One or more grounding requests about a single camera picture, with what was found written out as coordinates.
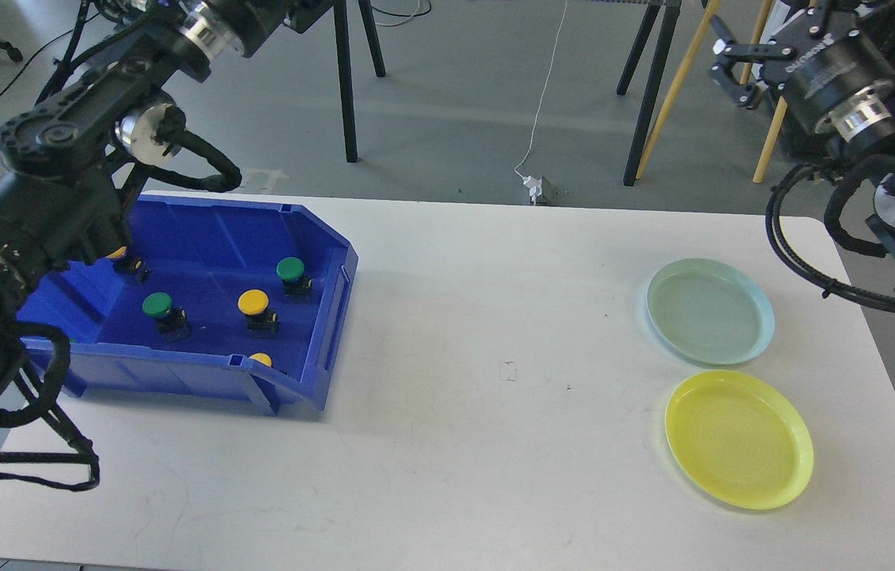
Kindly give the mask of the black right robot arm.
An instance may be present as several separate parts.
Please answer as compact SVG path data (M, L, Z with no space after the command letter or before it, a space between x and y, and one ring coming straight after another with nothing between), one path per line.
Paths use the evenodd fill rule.
M765 86L804 134L823 136L828 146L823 158L799 163L772 188L766 226L777 256L825 296L895 314L895 289L881 295L814 270L788 245L779 220L788 192L818 174L832 182L823 216L832 239L847 251L895 262L895 1L789 7L763 43L741 43L713 16L718 43L710 76L745 108Z

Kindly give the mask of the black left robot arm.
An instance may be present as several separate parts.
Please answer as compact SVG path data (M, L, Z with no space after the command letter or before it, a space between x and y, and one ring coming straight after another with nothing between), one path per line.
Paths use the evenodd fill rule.
M223 50L251 57L276 32L302 33L331 1L150 1L124 8L127 22L80 55L69 53L33 108L0 127L0 429L44 420L67 453L0 452L1 464L77 464L81 483L22 476L55 490L92 490L100 481L93 443L57 405L71 364L62 329L18 312L45 275L91 265L131 243L128 214L149 178L226 193L242 175L232 160L189 132L170 108L149 140L164 155L197 153L215 174L191 178L140 158L124 124L161 94L176 72L197 81ZM0 471L0 481L11 473Z

